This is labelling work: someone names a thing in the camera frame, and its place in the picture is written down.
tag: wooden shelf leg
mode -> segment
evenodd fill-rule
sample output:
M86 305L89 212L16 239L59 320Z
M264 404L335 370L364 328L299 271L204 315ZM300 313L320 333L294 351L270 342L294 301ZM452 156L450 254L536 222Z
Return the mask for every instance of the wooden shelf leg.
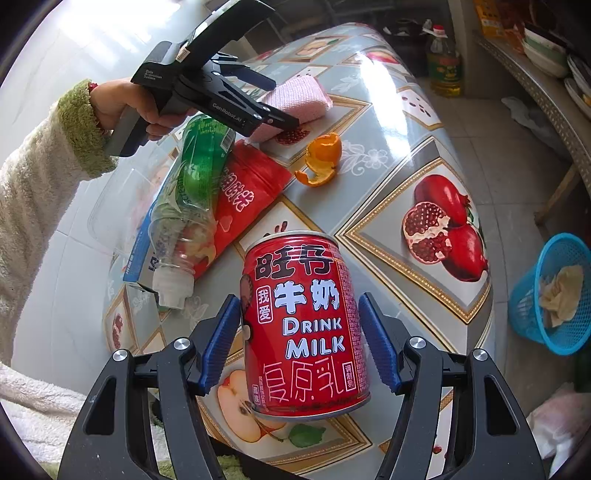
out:
M552 212L568 198L580 180L581 175L573 163L546 205L534 214L534 221L537 225L542 225L547 220Z

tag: sleeve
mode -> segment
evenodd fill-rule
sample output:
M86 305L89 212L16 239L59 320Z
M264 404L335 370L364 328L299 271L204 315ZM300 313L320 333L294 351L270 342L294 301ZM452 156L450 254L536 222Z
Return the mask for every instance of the sleeve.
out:
M51 107L0 169L0 362L10 365L21 310L80 181L116 166L104 142L84 80Z

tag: finger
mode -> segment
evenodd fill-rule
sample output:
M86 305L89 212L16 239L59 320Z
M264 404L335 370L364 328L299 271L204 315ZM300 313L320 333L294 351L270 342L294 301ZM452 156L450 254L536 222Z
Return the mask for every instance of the finger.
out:
M140 116L148 123L158 122L158 108L152 94L141 85L128 83L126 88L122 89L122 101L130 107L137 110Z
M166 115L161 115L157 123L163 127L174 128L182 124L186 118L187 115L185 113L167 113Z
M146 131L150 134L150 135L168 135L170 133L172 129L169 127L164 127L162 125L159 124L152 124L152 125L148 125L146 127Z

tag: can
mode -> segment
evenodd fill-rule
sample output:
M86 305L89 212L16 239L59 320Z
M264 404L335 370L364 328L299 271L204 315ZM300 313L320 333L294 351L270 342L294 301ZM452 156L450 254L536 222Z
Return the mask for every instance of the can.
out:
M240 292L248 395L259 416L318 420L369 400L349 270L330 235L254 242Z

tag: blue plastic basket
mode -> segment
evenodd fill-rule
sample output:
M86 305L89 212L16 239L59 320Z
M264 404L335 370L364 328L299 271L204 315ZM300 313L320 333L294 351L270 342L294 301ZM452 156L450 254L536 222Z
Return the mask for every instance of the blue plastic basket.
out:
M583 267L583 288L577 313L569 322L545 328L540 307L540 280L549 283L562 267ZM579 350L591 334L591 252L583 241L570 233L552 237L542 249L536 265L511 292L509 322L520 335L548 346L558 355Z

